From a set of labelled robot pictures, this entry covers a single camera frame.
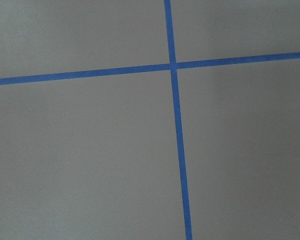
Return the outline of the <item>blue tape grid lines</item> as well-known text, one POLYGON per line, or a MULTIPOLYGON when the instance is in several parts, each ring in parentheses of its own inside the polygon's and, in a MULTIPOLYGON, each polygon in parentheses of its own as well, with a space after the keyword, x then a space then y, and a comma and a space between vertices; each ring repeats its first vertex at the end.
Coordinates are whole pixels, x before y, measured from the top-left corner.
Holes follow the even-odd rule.
POLYGON ((179 176, 180 176, 180 186, 181 186, 181 196, 182 196, 184 232, 185 232, 185 238, 187 240, 191 240, 193 239, 193 230, 192 230, 189 186, 188 186, 187 167, 186 167, 186 154, 185 154, 185 147, 184 147, 184 135, 183 135, 183 126, 182 126, 182 112, 181 112, 181 103, 180 103, 178 70, 294 60, 294 59, 300 59, 300 52, 263 54, 263 55, 253 55, 253 56, 240 56, 240 57, 178 62, 177 55, 176 55, 176 47, 175 47, 172 4, 171 1, 169 0, 164 1, 164 13, 165 13, 167 47, 168 47, 168 57, 169 57, 168 63, 49 73, 49 74, 39 74, 39 75, 16 76, 16 77, 4 77, 4 78, 0 78, 0 86, 36 83, 36 82, 60 81, 60 80, 69 80, 69 79, 82 79, 82 78, 101 77, 101 76, 117 76, 117 75, 136 74, 136 73, 169 71, 170 79, 171 79, 172 102, 173 102, 175 134, 176 134, 176 144, 177 144, 177 154, 178 154, 178 166, 179 166, 179 176))

